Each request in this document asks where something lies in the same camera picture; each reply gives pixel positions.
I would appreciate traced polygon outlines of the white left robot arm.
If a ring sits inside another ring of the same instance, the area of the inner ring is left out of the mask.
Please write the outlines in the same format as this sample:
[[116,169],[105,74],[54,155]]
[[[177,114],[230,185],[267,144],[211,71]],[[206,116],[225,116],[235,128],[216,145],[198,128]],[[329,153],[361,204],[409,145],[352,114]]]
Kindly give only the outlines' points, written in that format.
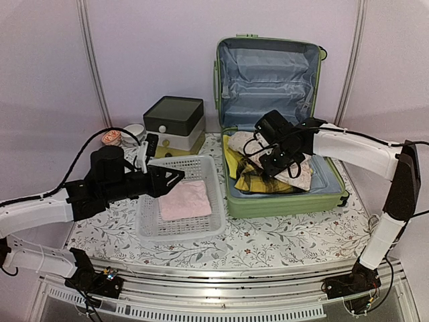
[[[90,169],[81,180],[67,178],[57,188],[40,195],[1,202],[1,267],[26,268],[54,274],[82,296],[119,298],[124,280],[111,267],[94,269],[85,251],[61,249],[65,225],[90,219],[111,204],[143,195],[168,194],[184,171],[150,164],[158,137],[150,134],[138,142],[133,162],[119,146],[103,146],[90,155]],[[50,233],[49,228],[59,232]]]

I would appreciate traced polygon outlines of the white pink printed cloth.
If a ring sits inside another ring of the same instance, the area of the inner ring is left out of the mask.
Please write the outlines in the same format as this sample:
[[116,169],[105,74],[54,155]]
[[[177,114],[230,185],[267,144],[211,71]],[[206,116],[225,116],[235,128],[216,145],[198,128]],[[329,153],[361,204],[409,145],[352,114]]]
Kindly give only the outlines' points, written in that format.
[[270,177],[264,172],[259,161],[261,156],[271,153],[270,149],[262,150],[268,143],[260,134],[237,131],[231,136],[224,135],[223,146],[229,176],[235,180],[237,190],[262,194],[288,194],[310,190],[312,169],[309,156],[299,165],[292,164],[287,170]]

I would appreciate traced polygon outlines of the pink towel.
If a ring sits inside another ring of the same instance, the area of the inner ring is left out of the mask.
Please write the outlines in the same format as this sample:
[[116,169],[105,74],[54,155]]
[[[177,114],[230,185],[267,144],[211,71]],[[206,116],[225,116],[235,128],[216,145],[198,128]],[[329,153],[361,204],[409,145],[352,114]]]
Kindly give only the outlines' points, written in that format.
[[164,221],[205,217],[212,213],[203,180],[179,182],[158,200]]

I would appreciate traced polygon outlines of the yellow plaid garment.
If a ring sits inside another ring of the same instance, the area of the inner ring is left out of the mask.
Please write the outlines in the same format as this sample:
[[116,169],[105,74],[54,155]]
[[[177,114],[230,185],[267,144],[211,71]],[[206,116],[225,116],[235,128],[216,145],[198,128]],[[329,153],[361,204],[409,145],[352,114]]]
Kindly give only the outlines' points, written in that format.
[[239,152],[228,147],[229,136],[223,135],[223,152],[227,161],[229,177],[233,186],[242,193],[292,194],[300,189],[266,176],[262,169],[254,165]]

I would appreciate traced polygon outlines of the white plastic mesh basket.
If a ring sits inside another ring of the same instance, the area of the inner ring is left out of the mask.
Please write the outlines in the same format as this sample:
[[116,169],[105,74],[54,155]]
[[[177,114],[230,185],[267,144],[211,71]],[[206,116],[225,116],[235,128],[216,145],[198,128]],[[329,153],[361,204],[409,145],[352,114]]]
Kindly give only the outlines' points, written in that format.
[[165,196],[140,196],[135,216],[140,243],[191,242],[225,231],[225,207],[212,156],[160,158],[149,164],[181,170],[184,178]]

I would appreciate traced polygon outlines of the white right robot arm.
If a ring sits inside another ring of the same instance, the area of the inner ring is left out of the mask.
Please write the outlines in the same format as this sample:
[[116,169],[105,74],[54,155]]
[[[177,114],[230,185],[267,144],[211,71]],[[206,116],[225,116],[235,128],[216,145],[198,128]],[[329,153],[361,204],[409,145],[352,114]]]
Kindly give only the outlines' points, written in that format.
[[370,238],[349,273],[326,278],[322,289],[329,299],[352,297],[381,287],[378,268],[400,240],[410,220],[420,215],[422,185],[418,146],[424,140],[387,141],[310,117],[297,124],[279,111],[266,113],[255,124],[266,145],[259,160],[274,177],[305,156],[333,158],[376,176],[381,188],[358,188],[365,210],[378,216]]

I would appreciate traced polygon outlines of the drawer cabinet with dark top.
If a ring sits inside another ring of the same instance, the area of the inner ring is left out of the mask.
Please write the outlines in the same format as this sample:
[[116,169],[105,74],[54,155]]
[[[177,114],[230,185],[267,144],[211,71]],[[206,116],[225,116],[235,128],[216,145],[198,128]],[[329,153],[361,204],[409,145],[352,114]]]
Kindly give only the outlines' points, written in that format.
[[156,158],[197,154],[205,141],[204,101],[164,96],[143,114],[143,123],[159,137]]

